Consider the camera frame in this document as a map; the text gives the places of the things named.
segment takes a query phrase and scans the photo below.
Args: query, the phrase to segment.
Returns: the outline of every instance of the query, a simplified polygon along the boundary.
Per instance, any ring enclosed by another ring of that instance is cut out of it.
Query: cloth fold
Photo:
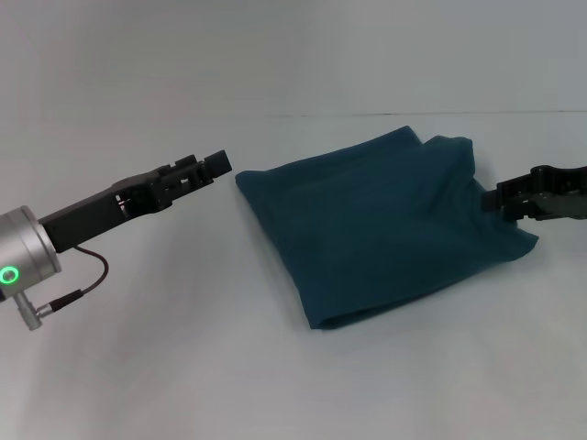
[[[472,142],[406,126],[237,185],[292,275],[312,328],[337,328],[530,252],[537,237],[481,211]]]

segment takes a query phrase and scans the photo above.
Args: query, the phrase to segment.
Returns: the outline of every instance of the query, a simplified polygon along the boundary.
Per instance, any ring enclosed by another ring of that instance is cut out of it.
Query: silver cylindrical joint
[[[58,272],[55,248],[28,207],[0,215],[0,301]]]

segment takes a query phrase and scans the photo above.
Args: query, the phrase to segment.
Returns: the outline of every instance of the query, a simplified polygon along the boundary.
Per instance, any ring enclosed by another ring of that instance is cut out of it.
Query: dark green fabric
[[[410,127],[237,185],[312,328],[335,328],[523,257],[537,237],[482,213],[472,142]]]

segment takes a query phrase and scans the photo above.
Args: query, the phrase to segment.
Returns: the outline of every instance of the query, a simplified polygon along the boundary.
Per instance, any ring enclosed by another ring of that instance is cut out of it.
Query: white table surface
[[[236,171],[265,170],[404,125],[473,139],[487,186],[585,166],[584,12],[3,0],[0,205],[43,216],[188,154],[225,149]],[[0,436],[583,440],[587,223],[521,226],[540,236],[527,257],[311,331],[234,173],[222,177],[88,242],[111,263],[105,284],[37,332],[0,307]],[[61,262],[35,303],[101,269],[74,251]]]

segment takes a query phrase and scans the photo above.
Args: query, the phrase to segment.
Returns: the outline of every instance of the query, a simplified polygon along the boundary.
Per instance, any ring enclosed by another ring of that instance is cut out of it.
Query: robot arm
[[[141,215],[169,208],[174,200],[204,188],[230,171],[225,151],[201,161],[189,156],[175,162],[174,166],[159,167],[124,179],[40,220],[26,206],[0,215],[0,302],[13,297],[28,328],[39,328],[42,317],[78,300],[90,290],[72,292],[38,309],[30,303],[24,290],[61,271],[58,253],[76,248]],[[84,252],[100,258],[93,252]]]
[[[482,197],[482,210],[501,211],[510,222],[524,217],[538,221],[587,219],[587,167],[561,170],[535,167],[526,176],[503,181]]]

